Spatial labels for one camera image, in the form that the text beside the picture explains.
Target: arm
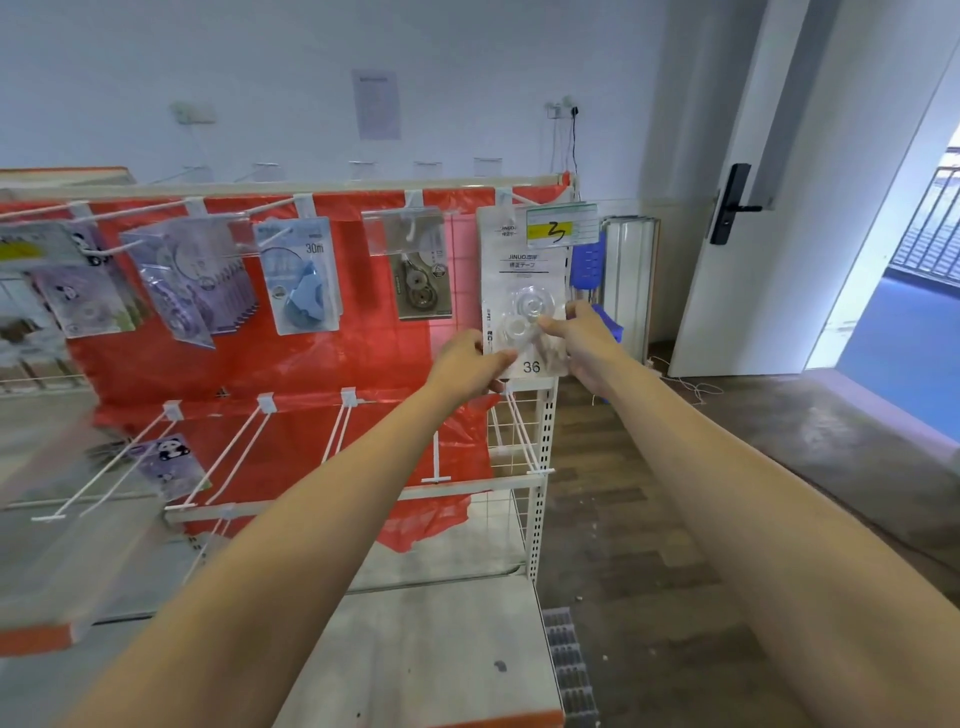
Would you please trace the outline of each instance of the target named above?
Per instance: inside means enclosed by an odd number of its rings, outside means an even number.
[[[870,530],[689,406],[588,304],[540,325],[607,398],[767,653],[829,726],[955,725],[960,612]]]
[[[427,383],[283,494],[151,621],[69,728],[270,726],[433,433],[515,352],[457,334]]]

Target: metal railing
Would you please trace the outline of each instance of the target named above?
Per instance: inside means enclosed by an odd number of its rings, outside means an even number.
[[[890,267],[960,287],[960,147],[949,147]]]

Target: plastic drain grate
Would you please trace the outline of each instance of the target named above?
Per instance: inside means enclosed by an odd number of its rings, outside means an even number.
[[[593,728],[599,722],[600,712],[593,700],[593,687],[587,675],[580,643],[577,642],[570,608],[544,609],[542,616],[557,687],[564,704],[564,726]]]

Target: black door lock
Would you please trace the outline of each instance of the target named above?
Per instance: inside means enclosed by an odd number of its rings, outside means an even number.
[[[749,164],[741,162],[730,168],[727,186],[724,188],[723,197],[720,199],[720,212],[717,213],[717,221],[713,226],[713,233],[710,235],[710,245],[727,245],[737,212],[761,212],[763,210],[763,205],[740,204],[740,198],[743,196],[743,188],[747,186],[748,177],[750,177]]]

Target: blue floor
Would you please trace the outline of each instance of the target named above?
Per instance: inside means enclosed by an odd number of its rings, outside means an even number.
[[[837,369],[960,442],[960,299],[882,279]]]

